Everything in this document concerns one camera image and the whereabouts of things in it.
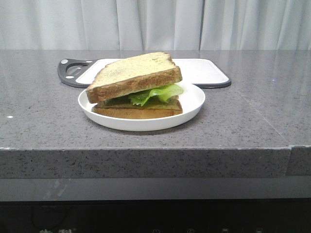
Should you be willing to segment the green lettuce leaf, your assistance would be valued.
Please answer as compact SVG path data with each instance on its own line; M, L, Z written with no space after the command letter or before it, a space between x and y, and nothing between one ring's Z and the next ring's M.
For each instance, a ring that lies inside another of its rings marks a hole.
M171 84L132 93L128 95L128 98L133 105L144 106L152 97L158 98L161 102L168 102L168 99L181 95L183 92L183 88L176 84Z

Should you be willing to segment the toasted bread slice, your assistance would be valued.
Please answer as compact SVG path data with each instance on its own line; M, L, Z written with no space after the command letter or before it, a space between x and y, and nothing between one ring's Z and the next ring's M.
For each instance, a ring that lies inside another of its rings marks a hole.
M126 119L162 118L183 113L178 96L169 98L167 102L152 97L143 106L134 105L127 97L114 98L97 103L92 111L108 117Z
M112 62L101 69L86 89L90 103L182 81L180 67L169 53L152 52Z

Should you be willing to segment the white round plate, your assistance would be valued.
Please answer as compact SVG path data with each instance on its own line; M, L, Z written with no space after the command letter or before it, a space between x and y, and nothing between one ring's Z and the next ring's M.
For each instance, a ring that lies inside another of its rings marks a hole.
M91 109L94 104L88 101L86 91L80 93L78 103L90 120L111 129L134 132L169 129L194 118L206 99L205 93L199 87L184 81L178 83L178 85L184 90L183 94L179 96L183 113L175 116L153 119L126 119L103 116L92 112Z

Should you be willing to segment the white cutting board grey rim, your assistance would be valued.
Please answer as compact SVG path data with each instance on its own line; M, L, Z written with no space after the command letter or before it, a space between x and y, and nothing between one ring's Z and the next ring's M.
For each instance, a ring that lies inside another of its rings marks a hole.
M63 59L58 64L57 73L64 84L87 88L102 68L116 61L118 61L118 58L99 60ZM222 88L230 86L232 83L231 78L227 77L210 60L174 58L173 62L180 67L183 80L199 88Z

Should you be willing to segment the white curtain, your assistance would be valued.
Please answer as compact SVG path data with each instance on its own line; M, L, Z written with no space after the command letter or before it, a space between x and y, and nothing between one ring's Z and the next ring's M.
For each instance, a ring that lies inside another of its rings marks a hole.
M308 0L3 0L3 50L309 50Z

